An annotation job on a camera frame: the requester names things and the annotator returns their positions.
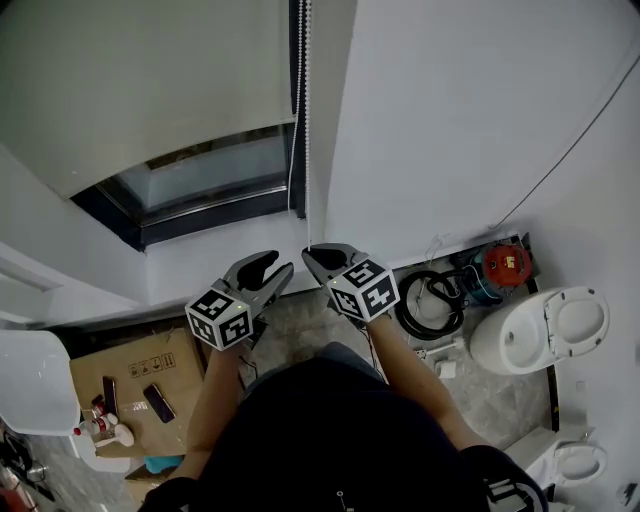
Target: bottle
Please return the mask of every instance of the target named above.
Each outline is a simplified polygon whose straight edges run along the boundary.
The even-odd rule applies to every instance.
[[[115,414],[108,413],[106,416],[100,416],[91,421],[83,421],[76,428],[73,429],[73,433],[77,436],[88,435],[93,436],[100,432],[106,432],[111,425],[117,425],[118,418]]]
[[[97,416],[98,418],[100,418],[101,416],[104,416],[105,414],[107,414],[107,406],[104,404],[104,402],[92,403],[91,412],[93,413],[94,416]]]

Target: electrical cable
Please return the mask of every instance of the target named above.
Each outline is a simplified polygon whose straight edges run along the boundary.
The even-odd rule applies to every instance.
[[[438,245],[435,246],[435,248],[433,249],[433,254],[429,258],[429,251],[431,250],[431,247],[433,247],[433,245],[436,243]],[[436,235],[431,239],[431,243],[424,253],[424,259],[427,260],[427,270],[431,270],[431,264],[433,263],[433,259],[436,257],[436,253],[438,252],[438,249],[440,249],[440,247],[442,247],[442,239],[440,238],[440,235]],[[422,292],[424,292],[424,279],[420,284],[420,293],[418,293],[418,298],[416,299],[416,312],[413,315],[414,318],[418,315],[418,302],[422,298]]]
[[[365,337],[365,339],[367,340],[367,343],[369,344],[369,352],[371,352],[371,361],[373,362],[373,369],[375,371],[377,371],[378,375],[380,375],[380,377],[382,377],[382,380],[386,382],[386,379],[384,378],[384,375],[382,375],[382,372],[378,369],[378,363],[376,362],[376,356],[373,353],[373,343],[371,343],[371,336],[369,336],[369,334],[364,330],[358,329],[358,332]]]
[[[583,132],[580,134],[580,136],[575,140],[575,142],[573,144],[571,144],[571,146],[569,146],[569,149],[567,149],[567,151],[565,151],[565,153],[560,157],[560,160],[558,160],[555,165],[553,167],[551,167],[551,169],[549,169],[549,171],[542,177],[542,179],[540,179],[540,181],[538,181],[538,183],[536,183],[536,186],[533,187],[529,193],[524,196],[522,198],[522,200],[515,205],[511,211],[509,213],[507,213],[502,220],[500,220],[499,222],[497,222],[496,224],[492,224],[489,226],[489,229],[496,229],[498,226],[500,226],[502,223],[504,223],[504,221],[506,221],[509,217],[511,217],[511,215],[513,214],[513,212],[515,212],[518,208],[520,208],[520,206],[522,206],[522,203],[524,203],[527,199],[529,199],[529,197],[531,196],[531,194],[533,194],[536,189],[542,185],[542,182],[544,180],[546,180],[549,175],[556,170],[556,168],[562,163],[564,162],[565,158],[567,158],[567,156],[569,156],[569,153],[571,153],[571,151],[573,151],[573,148],[575,148],[578,143],[583,139],[583,137],[587,134],[587,132],[591,129],[591,127],[594,125],[594,123],[598,120],[598,118],[602,115],[602,113],[605,111],[605,109],[609,106],[609,104],[611,103],[611,101],[613,100],[613,98],[615,98],[616,94],[618,94],[618,91],[620,90],[620,88],[622,87],[622,84],[624,84],[624,82],[626,81],[626,79],[629,77],[629,75],[631,74],[631,72],[634,70],[634,68],[636,67],[636,65],[638,64],[638,62],[640,61],[640,55],[638,55],[636,57],[636,60],[633,61],[633,64],[631,64],[631,67],[629,68],[629,70],[625,73],[625,75],[622,77],[622,80],[620,81],[620,83],[618,84],[618,86],[615,88],[615,90],[613,91],[613,93],[611,94],[611,96],[609,97],[609,99],[605,102],[605,104],[602,106],[602,108],[598,111],[598,113],[596,114],[596,116],[591,120],[591,122],[587,125],[587,127],[583,130]]]
[[[240,360],[241,360],[244,364],[246,364],[247,366],[250,366],[251,368],[253,368],[253,371],[255,372],[255,374],[256,374],[256,379],[257,379],[257,378],[258,378],[258,367],[255,365],[255,363],[250,363],[249,361],[247,361],[247,360],[246,360],[244,357],[242,357],[242,356],[239,356],[239,357],[240,357]]]
[[[476,269],[476,267],[474,267],[473,265],[465,265],[462,268],[471,268],[473,269],[473,272],[476,274],[476,278],[478,279],[478,284],[482,287],[482,291],[484,291],[484,294],[489,297],[490,299],[498,299],[500,300],[500,297],[496,297],[495,295],[491,295],[487,289],[484,287],[484,285],[482,284],[482,280],[480,279],[480,274],[478,274],[478,270]]]
[[[433,270],[422,270],[409,274],[398,286],[398,293],[400,295],[400,302],[396,305],[396,318],[398,323],[411,336],[419,340],[437,340],[442,336],[457,331],[464,321],[464,313],[462,311],[463,302],[460,300],[460,294],[457,293],[456,288],[451,284],[449,278],[462,277],[465,274],[466,272],[464,270],[450,270],[442,273]],[[447,317],[446,324],[439,329],[426,327],[418,322],[409,311],[407,304],[409,289],[418,279],[429,279],[426,286],[429,293],[451,308],[451,313]],[[438,290],[436,288],[437,284],[442,284],[444,291]]]
[[[40,477],[40,480],[31,480],[31,479],[29,478],[29,472],[27,472],[27,480],[28,480],[29,482],[31,482],[32,484],[39,484],[39,483],[44,482],[44,481],[47,479],[47,475],[46,475],[46,473],[45,473],[45,471],[46,471],[45,467],[42,465],[42,463],[38,462],[38,461],[37,461],[37,460],[35,460],[35,459],[33,459],[33,460],[31,461],[31,463],[32,463],[32,464],[38,464],[38,465],[40,466],[40,469],[39,469],[39,470],[36,470],[36,471],[40,471],[40,475],[41,475],[41,477]]]

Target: floor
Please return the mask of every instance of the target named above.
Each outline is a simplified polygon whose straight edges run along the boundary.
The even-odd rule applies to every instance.
[[[445,262],[433,262],[435,270],[442,270],[445,266]],[[416,268],[398,271],[396,278],[400,280]],[[414,286],[417,295],[419,284]],[[439,304],[430,301],[428,294],[420,301],[418,314],[422,316],[421,321],[431,322],[433,326],[442,324],[442,315],[446,315],[446,311],[439,311]],[[308,351],[309,347],[320,348],[330,341],[340,341],[372,362],[365,337],[344,317],[327,309],[326,304],[325,295],[321,291],[313,291],[283,297],[269,308],[265,314],[269,327],[252,353],[252,361],[259,374],[290,363],[296,354],[301,353],[301,349]],[[467,308],[462,327],[462,335],[466,339],[487,313],[484,309]],[[398,329],[414,349],[434,348],[451,338],[420,342],[410,338],[399,326]],[[428,359],[427,364],[433,368],[440,359],[454,359],[457,362],[455,379],[443,382],[469,425],[491,444],[504,449],[536,426],[550,427],[546,371],[524,376],[500,376],[480,368],[467,350],[454,349],[438,353],[437,359]],[[255,378],[250,367],[243,367],[242,374],[246,383]],[[60,509],[108,512],[136,510],[124,487],[123,475],[90,470],[75,458],[66,438],[32,437],[32,444],[36,459],[49,468],[48,483],[60,499],[57,504]]]

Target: black shirt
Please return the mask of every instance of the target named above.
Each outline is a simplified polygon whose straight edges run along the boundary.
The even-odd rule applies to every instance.
[[[169,480],[141,510],[484,511],[505,497],[547,509],[540,489],[499,450],[457,451],[415,402],[316,358],[260,384],[200,479]]]

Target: person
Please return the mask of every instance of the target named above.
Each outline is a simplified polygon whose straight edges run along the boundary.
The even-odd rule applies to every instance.
[[[182,464],[140,509],[535,510],[542,491],[465,422],[388,315],[366,329],[388,384],[339,343],[239,404],[238,346],[211,355]]]

